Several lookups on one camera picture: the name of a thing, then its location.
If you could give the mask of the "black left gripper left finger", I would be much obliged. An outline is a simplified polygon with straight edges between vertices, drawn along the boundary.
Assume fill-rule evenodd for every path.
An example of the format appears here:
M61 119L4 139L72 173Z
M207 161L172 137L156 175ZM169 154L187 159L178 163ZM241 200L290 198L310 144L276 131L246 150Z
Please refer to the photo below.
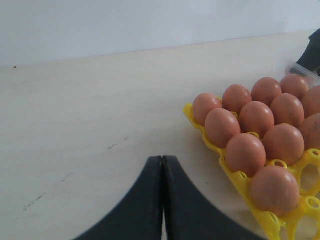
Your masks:
M160 240L162 157L152 156L124 198L78 240Z

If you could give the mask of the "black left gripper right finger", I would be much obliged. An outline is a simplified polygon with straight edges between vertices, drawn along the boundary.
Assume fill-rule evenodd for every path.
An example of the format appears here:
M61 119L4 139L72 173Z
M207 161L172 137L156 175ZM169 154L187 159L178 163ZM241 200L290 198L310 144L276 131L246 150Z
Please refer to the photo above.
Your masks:
M169 240L258 240L212 205L176 156L162 157L162 205Z

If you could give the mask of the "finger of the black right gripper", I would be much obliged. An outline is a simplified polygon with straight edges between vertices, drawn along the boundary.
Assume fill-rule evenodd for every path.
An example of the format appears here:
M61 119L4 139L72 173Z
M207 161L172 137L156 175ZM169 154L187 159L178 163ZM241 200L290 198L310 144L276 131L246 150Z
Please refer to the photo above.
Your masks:
M320 73L320 29L309 36L309 43L296 63L310 72Z

